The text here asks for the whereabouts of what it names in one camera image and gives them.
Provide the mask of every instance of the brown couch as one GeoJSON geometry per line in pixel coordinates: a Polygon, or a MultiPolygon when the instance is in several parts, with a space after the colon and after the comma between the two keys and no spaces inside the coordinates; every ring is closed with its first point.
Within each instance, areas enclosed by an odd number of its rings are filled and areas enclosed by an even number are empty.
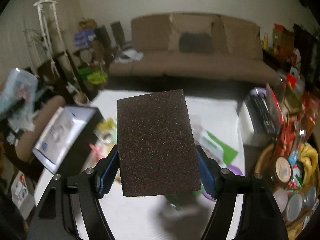
{"type": "Polygon", "coordinates": [[[173,13],[139,17],[132,20],[131,27],[132,46],[144,57],[127,64],[111,63],[111,75],[278,82],[276,71],[263,62],[260,27],[252,22],[215,14],[173,13]],[[178,41],[172,43],[177,32],[203,32],[202,19],[208,17],[212,22],[205,32],[211,36],[213,53],[180,52],[178,41]]]}

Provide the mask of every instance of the screw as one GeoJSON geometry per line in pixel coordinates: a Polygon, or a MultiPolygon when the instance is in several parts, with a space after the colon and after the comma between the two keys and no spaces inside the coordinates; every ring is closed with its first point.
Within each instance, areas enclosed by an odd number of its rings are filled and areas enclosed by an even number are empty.
{"type": "Polygon", "coordinates": [[[91,174],[91,173],[93,173],[94,172],[94,168],[87,168],[86,170],[85,170],[85,173],[86,174],[91,174]]]}
{"type": "Polygon", "coordinates": [[[221,169],[221,173],[224,174],[224,175],[227,175],[227,174],[230,173],[230,171],[227,168],[222,168],[221,169]]]}
{"type": "Polygon", "coordinates": [[[262,176],[261,176],[259,173],[255,173],[255,174],[254,174],[254,177],[255,177],[256,179],[262,179],[262,176]]]}
{"type": "Polygon", "coordinates": [[[53,176],[53,179],[54,180],[58,180],[58,179],[60,179],[61,178],[61,175],[59,174],[59,173],[57,173],[57,174],[55,174],[54,176],[53,176]]]}

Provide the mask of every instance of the bunch of bananas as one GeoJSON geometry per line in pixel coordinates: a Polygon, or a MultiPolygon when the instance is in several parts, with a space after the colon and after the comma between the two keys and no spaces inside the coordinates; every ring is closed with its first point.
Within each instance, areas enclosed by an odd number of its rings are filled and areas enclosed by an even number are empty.
{"type": "Polygon", "coordinates": [[[299,161],[303,163],[303,185],[308,184],[318,165],[318,153],[310,144],[303,144],[299,152],[299,161]]]}

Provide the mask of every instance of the wall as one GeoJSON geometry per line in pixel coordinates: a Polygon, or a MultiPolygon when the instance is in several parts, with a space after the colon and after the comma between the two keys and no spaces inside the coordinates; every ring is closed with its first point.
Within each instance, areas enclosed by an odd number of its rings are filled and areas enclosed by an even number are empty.
{"type": "MultiPolygon", "coordinates": [[[[40,31],[37,9],[33,6],[36,1],[38,0],[10,0],[0,15],[0,83],[5,81],[12,68],[23,69],[32,65],[39,66],[46,60],[41,44],[38,44],[37,50],[29,39],[30,35],[35,35],[29,31],[30,29],[40,31]]],[[[75,50],[73,36],[77,32],[78,22],[83,17],[79,0],[55,1],[58,2],[57,16],[65,45],[70,52],[73,52],[75,50]]],[[[52,10],[50,11],[49,17],[53,19],[52,10]]],[[[55,49],[60,51],[61,46],[57,42],[58,34],[54,31],[55,25],[51,30],[50,35],[54,44],[58,44],[55,49]]]]}
{"type": "Polygon", "coordinates": [[[197,11],[218,13],[253,21],[261,26],[262,35],[272,34],[274,23],[290,29],[293,23],[303,24],[313,33],[318,25],[311,11],[298,0],[80,0],[85,17],[104,24],[112,36],[110,23],[121,21],[127,40],[131,39],[130,21],[140,15],[197,11]]]}

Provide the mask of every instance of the sanding sponge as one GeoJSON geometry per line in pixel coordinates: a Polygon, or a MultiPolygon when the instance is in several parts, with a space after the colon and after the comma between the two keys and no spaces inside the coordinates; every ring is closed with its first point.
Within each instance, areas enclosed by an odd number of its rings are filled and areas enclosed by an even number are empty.
{"type": "Polygon", "coordinates": [[[183,90],[118,100],[117,140],[124,196],[201,190],[183,90]]]}

